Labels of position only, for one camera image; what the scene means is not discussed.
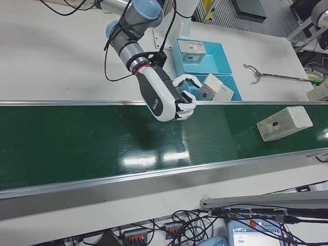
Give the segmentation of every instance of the conveyor belt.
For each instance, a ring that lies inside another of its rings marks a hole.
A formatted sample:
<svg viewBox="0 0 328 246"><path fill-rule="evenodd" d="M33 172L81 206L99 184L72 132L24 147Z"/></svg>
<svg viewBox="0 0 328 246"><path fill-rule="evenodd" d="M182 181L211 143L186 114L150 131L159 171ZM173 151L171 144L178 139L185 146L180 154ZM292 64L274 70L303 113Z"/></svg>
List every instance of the conveyor belt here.
<svg viewBox="0 0 328 246"><path fill-rule="evenodd" d="M320 104L304 105L313 127L262 141L256 123L286 106L198 105L165 123L146 106L3 106L0 190L327 148Z"/></svg>

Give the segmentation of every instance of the blue tray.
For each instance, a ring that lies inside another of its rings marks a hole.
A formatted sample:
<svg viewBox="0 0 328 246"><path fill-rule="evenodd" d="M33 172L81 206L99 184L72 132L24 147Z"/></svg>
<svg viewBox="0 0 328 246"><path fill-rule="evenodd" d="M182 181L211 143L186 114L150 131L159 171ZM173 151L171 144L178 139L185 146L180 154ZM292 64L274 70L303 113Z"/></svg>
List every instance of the blue tray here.
<svg viewBox="0 0 328 246"><path fill-rule="evenodd" d="M207 75L195 75L195 76L198 78L198 80L201 83L203 83L207 77ZM224 85L226 85L229 89L234 91L234 95L232 96L231 101L242 101L233 76L229 76L229 75L214 75L214 76L217 77L219 80L221 80L224 83ZM190 93L194 94L197 88L194 87L191 83L188 83L188 86L189 86Z"/></svg>
<svg viewBox="0 0 328 246"><path fill-rule="evenodd" d="M188 64L183 63L181 58L181 53L178 45L178 40L190 40L202 42L205 46L207 55L199 64ZM187 74L222 74L222 75L231 75L232 71L229 66L227 57L225 56L222 44L193 40L193 39L183 39L177 38L176 43L172 50L172 57L175 66L175 70L178 76L187 73Z"/></svg>

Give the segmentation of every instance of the black cable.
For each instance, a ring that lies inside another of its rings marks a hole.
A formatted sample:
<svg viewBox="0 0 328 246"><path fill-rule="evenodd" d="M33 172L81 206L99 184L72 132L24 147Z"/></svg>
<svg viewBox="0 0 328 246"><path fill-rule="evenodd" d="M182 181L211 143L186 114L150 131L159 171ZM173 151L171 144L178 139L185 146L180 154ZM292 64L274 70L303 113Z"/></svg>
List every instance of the black cable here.
<svg viewBox="0 0 328 246"><path fill-rule="evenodd" d="M328 163L328 159L327 160L320 160L320 158L318 156L316 156L316 159L321 163Z"/></svg>
<svg viewBox="0 0 328 246"><path fill-rule="evenodd" d="M314 242L314 243L312 243L312 242L310 242L310 243L305 242L305 243L303 243L303 242L297 242L297 241L293 241L293 240L288 240L288 239L285 239L285 238L275 237L275 236L270 235L270 234L267 234L267 233L265 233L265 232L263 232L263 231L261 231L259 229L256 229L256 228L254 228L254 227L248 225L247 223L244 223L243 221L240 221L238 219L231 219L231 220L238 221L241 224L243 224L243 225L245 225L245 226L247 226L247 227L249 227L249 228L251 228L251 229L253 229L253 230L257 231L257 232L260 232L260 233L262 233L264 235L267 235L269 237L272 237L272 238L275 238L275 239L278 239L278 240L281 240L281 241L284 241L284 242L288 242L288 243L292 243L292 244L308 245L308 246L328 245L328 242Z"/></svg>
<svg viewBox="0 0 328 246"><path fill-rule="evenodd" d="M82 242L86 245L91 245L91 246L96 246L95 243L90 243L90 242L84 242L84 238L82 238Z"/></svg>
<svg viewBox="0 0 328 246"><path fill-rule="evenodd" d="M170 30L171 30L171 28L172 28L172 26L173 26L173 23L174 23L174 20L175 20L175 16L176 16L176 0L173 0L173 9L174 9L173 17L172 17L171 23L170 23L170 25L169 25L169 28L168 28L168 30L166 31L166 34L165 34L165 37L164 37L164 40L163 40L162 46L161 46L160 49L159 49L160 52L162 52L162 51L164 50L166 40L168 39L168 36L169 36Z"/></svg>
<svg viewBox="0 0 328 246"><path fill-rule="evenodd" d="M63 0L68 6L70 6L71 8L73 8L73 9L76 9L76 7L74 7L73 5L71 5L67 0ZM87 10L89 10L89 9L92 9L94 7L94 4L91 6L91 7L89 7L89 8L87 8L87 9L78 9L78 10L80 10L80 11L87 11Z"/></svg>
<svg viewBox="0 0 328 246"><path fill-rule="evenodd" d="M317 48L317 45L318 45L318 42L319 42L319 38L320 38L320 36L318 36L318 39L317 39L316 45L315 45L315 47L314 47L314 49L313 49L313 51L312 51L312 52L314 52L314 51L316 50L316 48Z"/></svg>
<svg viewBox="0 0 328 246"><path fill-rule="evenodd" d="M208 218L214 218L214 220L212 221L212 223L214 223L217 219L219 219L218 216L215 216L215 217L213 217L213 216L212 217L211 216L206 216L206 217L208 217ZM186 239L186 240L182 241L181 244L183 244L185 242L188 242L188 241L190 241L190 240L189 239Z"/></svg>
<svg viewBox="0 0 328 246"><path fill-rule="evenodd" d="M74 14L77 10L79 10L79 8L87 1L87 0L82 0L82 2L71 12L67 13L67 14L63 14L60 13L58 11L56 11L55 9L51 8L48 4L46 4L43 0L39 0L41 3L43 3L47 8L49 8L50 10L52 10L53 12L55 12L56 14L59 14L61 16L68 16L71 14Z"/></svg>
<svg viewBox="0 0 328 246"><path fill-rule="evenodd" d="M123 12L122 16L124 16L124 14L125 14L125 12L126 12L126 10L127 10L127 7L130 5L130 2L131 2L131 0L130 0L130 1L128 2L128 4L126 5L126 7L125 7L125 9L124 9L124 12ZM138 22L138 23L132 24L131 27L138 26L138 25L143 25L143 24L147 24L147 23L151 23L151 22L154 22L154 21L156 21L156 20L153 19L153 20L146 20L146 21L144 21L144 22ZM110 36L109 36L109 38L108 38L108 40L107 40L107 42L106 42L105 48L104 48L104 50L106 51L106 52L105 52L105 62L104 62L104 72L105 72L105 77L106 77L106 79L107 79L108 81L110 81L110 82L120 81L120 80L122 80L122 79L128 78L128 77L130 77L130 76L133 75L133 74L130 74L130 75L124 76L124 77L122 77L122 78L118 78L118 79L110 79L110 78L108 77L108 75L107 75L107 55L108 55L109 45L110 45L111 41L112 41L112 40L113 40L113 39L114 39L114 38L115 38L115 37L116 37L121 31L123 31L122 28L120 28L120 30L117 31L118 28L119 28L119 26L116 25L115 28L114 28L114 30L111 32L111 34L110 34Z"/></svg>
<svg viewBox="0 0 328 246"><path fill-rule="evenodd" d="M315 219L300 219L300 222L328 224L328 220L315 220Z"/></svg>
<svg viewBox="0 0 328 246"><path fill-rule="evenodd" d="M178 11L176 11L176 13L178 15L180 15L182 18L185 18L185 19L190 19L191 17L193 17L192 15L191 16L184 16L184 15L180 14Z"/></svg>
<svg viewBox="0 0 328 246"><path fill-rule="evenodd" d="M246 217L246 216L244 216L244 215L242 215L242 214L240 214L240 213L235 213L235 212L228 212L228 213L233 213L233 214L237 214L237 215L239 215L239 216L241 216L241 217L244 217L245 219L250 219L250 218L248 218L248 217ZM277 226L276 224L274 224L274 223L272 223L272 222L270 222L269 220L267 220L267 219L262 219L263 221L265 221L265 222L267 222L267 223L269 223L269 224L271 224L271 225L273 225L273 226L275 226L276 228L278 228L278 229L280 229L280 230L282 230L283 231L283 229L281 228L281 227L279 227L279 226ZM270 232L268 229L266 229L266 228L264 228L263 226L260 226L256 221L254 221L254 220L252 220L253 221L253 223L255 223L257 226L259 226L259 227L261 227L263 230L265 230L265 231L267 231L267 232ZM300 242L302 242L302 243L306 243L306 242L304 242L302 239L300 239L300 238L298 238L298 237L296 237L296 236L294 236L297 240L299 240Z"/></svg>
<svg viewBox="0 0 328 246"><path fill-rule="evenodd" d="M72 237L72 243L73 243L73 246L76 246L76 244L74 242L74 237Z"/></svg>

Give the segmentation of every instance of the metal bar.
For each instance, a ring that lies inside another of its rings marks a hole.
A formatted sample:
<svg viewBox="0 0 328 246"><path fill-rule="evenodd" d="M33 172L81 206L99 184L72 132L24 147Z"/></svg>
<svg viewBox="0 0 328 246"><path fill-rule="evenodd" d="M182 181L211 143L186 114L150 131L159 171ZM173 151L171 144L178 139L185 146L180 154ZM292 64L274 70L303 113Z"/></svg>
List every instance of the metal bar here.
<svg viewBox="0 0 328 246"><path fill-rule="evenodd" d="M294 80L294 81L303 81L303 82L314 82L314 79L296 78L296 77L289 77L289 76L268 74L268 73L262 73L261 77L282 78L282 79L288 79L288 80Z"/></svg>
<svg viewBox="0 0 328 246"><path fill-rule="evenodd" d="M308 45L312 40L314 40L316 37L319 37L322 33L324 33L326 30L328 30L328 27L321 28L319 31L317 31L314 35L309 37L307 40L305 40L304 44L295 49L295 52L299 52L301 49L303 49L306 45Z"/></svg>
<svg viewBox="0 0 328 246"><path fill-rule="evenodd" d="M173 6L173 0L165 0L163 5L164 16L170 13L172 6Z"/></svg>
<svg viewBox="0 0 328 246"><path fill-rule="evenodd" d="M0 100L0 106L110 106L110 105L133 105L145 106L144 101L78 101L78 100L55 100L55 101L9 101ZM197 105L328 105L328 101L197 101Z"/></svg>
<svg viewBox="0 0 328 246"><path fill-rule="evenodd" d="M202 209L218 208L232 204L241 204L234 206L235 208L256 208L256 206L245 205L255 204L273 207L289 207L296 209L328 209L328 191L280 193L229 198L209 198L200 201L200 206Z"/></svg>
<svg viewBox="0 0 328 246"><path fill-rule="evenodd" d="M311 17L307 18L298 28L296 28L291 34L288 35L287 40L291 41L296 37L305 27L312 23Z"/></svg>
<svg viewBox="0 0 328 246"><path fill-rule="evenodd" d="M205 23L206 19L209 17L210 13L212 12L213 8L220 2L221 0L214 0L212 5L209 7L209 9L206 11L203 19L201 22Z"/></svg>

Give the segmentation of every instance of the electrical cable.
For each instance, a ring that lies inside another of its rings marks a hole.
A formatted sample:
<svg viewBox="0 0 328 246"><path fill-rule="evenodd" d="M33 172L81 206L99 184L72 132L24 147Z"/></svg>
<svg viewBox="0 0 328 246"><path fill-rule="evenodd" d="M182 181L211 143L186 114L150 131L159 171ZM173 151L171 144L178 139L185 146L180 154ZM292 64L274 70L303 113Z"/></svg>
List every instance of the electrical cable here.
<svg viewBox="0 0 328 246"><path fill-rule="evenodd" d="M237 214L237 215L239 215L239 216L241 216L241 217L243 217L243 218L245 218L245 219L252 220L251 218L248 218L248 217L246 217L246 216L244 216L244 215L242 215L242 214L240 214L240 213L235 213L235 212L231 212L231 211L229 211L228 213ZM280 230L283 230L281 227L277 226L276 224L270 222L270 221L267 220L267 219L262 219L262 220L265 221L265 222L267 222L267 223L269 223L269 224L271 224L271 225L273 225L274 227L276 227L276 228L278 228L278 229L280 229ZM253 221L253 223L255 223L256 225L258 225L259 227L261 227L263 230L265 230L265 231L267 231L267 232L270 232L268 229L264 228L263 226L261 226L260 224L258 224L256 221L254 221L254 220L252 220L252 221ZM297 240L299 240L300 242L302 242L302 243L306 243L306 242L304 242L302 239L300 239L300 238L298 238L298 237L296 237L296 236L294 236L294 237L295 237Z"/></svg>
<svg viewBox="0 0 328 246"><path fill-rule="evenodd" d="M171 23L169 25L169 28L168 30L166 31L166 34L165 34L165 37L164 37L164 40L163 40L163 43L162 43L162 46L160 47L159 51L162 52L164 50L164 47L165 47L165 43L166 43L166 40L168 39L168 36L169 36L169 33L170 33L170 30L173 26L173 23L174 23L174 20L175 20L175 16L176 16L176 0L173 0L173 9L174 9L174 12L173 12L173 17L172 17L172 20L171 20Z"/></svg>
<svg viewBox="0 0 328 246"><path fill-rule="evenodd" d="M252 204L252 206L278 207L278 206L264 206L264 205L255 205L255 204ZM300 245L310 245L310 246L315 246L315 245L317 245L317 246L319 246L319 245L328 245L328 242L315 242L315 243L297 242L297 241L287 240L287 239L285 239L285 238L275 237L275 236L272 236L272 235L270 235L270 234L267 234L267 233L265 233L265 232L263 232L263 231L260 231L260 230L258 230L258 229L256 229L256 228L253 228L252 226L248 225L247 223L243 223L242 221L240 221L240 220L238 220L238 219L232 219L232 218L230 218L230 219L231 219L231 220L234 220L234 221L239 221L240 223L244 224L245 226L247 226L247 227L249 227L249 228L254 229L254 230L257 231L257 232L263 233L264 235L267 235L267 236L273 237L273 238L275 238L275 239L279 239L279 240L284 241L284 242L294 243L294 244L300 244Z"/></svg>
<svg viewBox="0 0 328 246"><path fill-rule="evenodd" d="M193 17L192 15L191 16L184 16L184 15L180 14L178 11L176 11L176 13L178 15L180 15L182 18L185 18L185 19L190 19L191 17Z"/></svg>
<svg viewBox="0 0 328 246"><path fill-rule="evenodd" d="M71 14L74 14L76 11L78 11L80 9L80 7L82 7L82 5L87 1L87 0L82 0L81 3L71 12L67 13L67 14L63 14L58 12L57 10L51 8L48 4L45 3L44 0L39 0L41 3L43 3L47 8L49 8L50 10L52 10L53 12L55 12L56 14L59 14L61 16L69 16Z"/></svg>
<svg viewBox="0 0 328 246"><path fill-rule="evenodd" d="M126 7L125 7L125 9L124 9L124 12L123 12L123 14L122 14L122 16L124 16L124 14L126 13L126 10L127 10L127 7L130 5L130 2L131 2L131 0L127 3L127 5L126 5ZM138 26L138 25L143 25L143 24L148 24L148 23L151 23L151 22L154 22L154 21L156 21L156 19L153 19L153 20L146 20L146 21L144 21L144 22L138 22L138 23L135 23L135 24L132 24L132 25L130 25L131 27L134 27L134 26ZM116 81L120 81L120 80L122 80L122 79L125 79L125 78L128 78L128 77L130 77L130 76L132 76L133 74L130 74L130 75L127 75L127 76L124 76L124 77L122 77L122 78L118 78L118 79L110 79L109 77L108 77L108 75L107 75L107 56L108 56L108 50L109 50L109 45L110 45L110 43L111 43L111 41L121 32L121 31L123 31L124 29L119 29L119 31L117 31L117 29L118 29L118 25L116 25L115 26L115 28L114 28L114 30L111 32L111 34L110 34L110 36L109 36L109 38L108 38L108 40L107 40L107 42L106 42L106 44L105 44L105 47L104 47L104 51L106 51L105 52L105 62L104 62L104 72L105 72L105 77L106 77L106 79L108 80L108 81L110 81L110 82L116 82Z"/></svg>
<svg viewBox="0 0 328 246"><path fill-rule="evenodd" d="M300 219L300 222L328 224L328 220L315 220L315 219Z"/></svg>
<svg viewBox="0 0 328 246"><path fill-rule="evenodd" d="M73 244L73 246L76 246L76 244L74 242L74 237L72 237L72 244Z"/></svg>
<svg viewBox="0 0 328 246"><path fill-rule="evenodd" d="M328 163L328 159L327 160L321 160L318 156L316 156L316 159L321 163Z"/></svg>
<svg viewBox="0 0 328 246"><path fill-rule="evenodd" d="M71 8L73 8L73 9L76 9L76 7L74 7L73 5L71 5L67 0L63 0L68 6L70 6ZM89 8L87 8L87 9L78 9L78 10L80 10L80 11L87 11L87 10L89 10L89 9L92 9L94 7L94 4L91 6L91 7L89 7Z"/></svg>

